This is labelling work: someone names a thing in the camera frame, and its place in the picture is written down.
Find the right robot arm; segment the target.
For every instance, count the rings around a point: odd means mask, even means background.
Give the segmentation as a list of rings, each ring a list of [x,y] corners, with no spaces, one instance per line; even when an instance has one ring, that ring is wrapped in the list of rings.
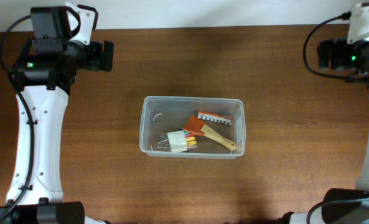
[[[355,70],[341,80],[369,87],[369,38],[324,40],[317,53],[320,68]],[[369,135],[362,171],[354,189],[332,188],[309,211],[289,212],[283,218],[286,223],[369,223]]]

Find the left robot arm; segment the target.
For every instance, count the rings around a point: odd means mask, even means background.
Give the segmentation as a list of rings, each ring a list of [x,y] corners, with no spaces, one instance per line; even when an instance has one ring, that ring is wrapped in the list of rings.
[[[110,71],[114,45],[92,41],[98,21],[94,7],[33,7],[28,19],[34,35],[6,69],[17,98],[19,135],[0,223],[92,223],[81,202],[63,200],[62,123],[77,72]]]

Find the clear plastic container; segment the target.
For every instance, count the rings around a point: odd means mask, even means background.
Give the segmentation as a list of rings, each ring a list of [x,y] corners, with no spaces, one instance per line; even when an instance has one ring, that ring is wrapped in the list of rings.
[[[148,96],[142,109],[139,147],[157,157],[236,159],[246,149],[243,102]]]

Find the orange bit holder strip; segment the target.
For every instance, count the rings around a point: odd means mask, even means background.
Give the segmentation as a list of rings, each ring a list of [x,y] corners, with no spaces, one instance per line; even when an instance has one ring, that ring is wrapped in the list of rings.
[[[233,118],[228,116],[222,116],[215,113],[208,113],[206,111],[198,111],[197,113],[198,119],[206,120],[206,121],[213,121],[215,123],[222,123],[231,126],[233,122]]]

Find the orange scraper wooden handle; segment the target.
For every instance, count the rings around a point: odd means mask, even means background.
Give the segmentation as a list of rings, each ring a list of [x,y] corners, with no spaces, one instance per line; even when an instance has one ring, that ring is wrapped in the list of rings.
[[[203,120],[198,119],[198,117],[196,117],[195,115],[192,115],[189,118],[189,120],[184,125],[183,130],[197,136],[204,136],[206,138],[212,139],[231,151],[234,151],[237,148],[236,143],[218,134],[211,127],[207,126]]]

